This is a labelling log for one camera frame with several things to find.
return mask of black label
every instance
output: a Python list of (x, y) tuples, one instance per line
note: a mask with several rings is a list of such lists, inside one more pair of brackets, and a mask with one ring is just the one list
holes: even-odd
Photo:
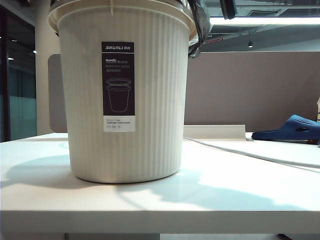
[(135, 115), (135, 55), (133, 42), (102, 42), (104, 116)]

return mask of gray partition wall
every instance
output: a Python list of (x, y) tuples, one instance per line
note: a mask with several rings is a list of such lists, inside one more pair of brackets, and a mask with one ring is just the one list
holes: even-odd
[[(320, 52), (210, 52), (190, 59), (185, 124), (279, 128), (291, 115), (315, 120)], [(50, 125), (65, 132), (60, 56), (49, 65)]]

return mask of glass window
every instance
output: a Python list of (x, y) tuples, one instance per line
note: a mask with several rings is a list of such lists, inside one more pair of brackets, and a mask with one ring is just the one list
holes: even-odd
[(37, 135), (35, 28), (8, 14), (11, 140)]
[(4, 141), (4, 105), (3, 105), (3, 79), (2, 79), (2, 31), (0, 19), (0, 143)]

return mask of trash can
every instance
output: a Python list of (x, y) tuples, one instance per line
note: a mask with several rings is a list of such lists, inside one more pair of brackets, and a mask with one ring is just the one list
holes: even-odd
[(48, 19), (60, 41), (72, 172), (100, 183), (177, 172), (191, 11), (177, 0), (60, 0)]

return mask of product label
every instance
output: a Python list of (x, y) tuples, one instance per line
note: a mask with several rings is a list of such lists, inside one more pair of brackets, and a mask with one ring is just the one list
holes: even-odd
[(104, 132), (135, 132), (135, 49), (133, 42), (102, 42)]

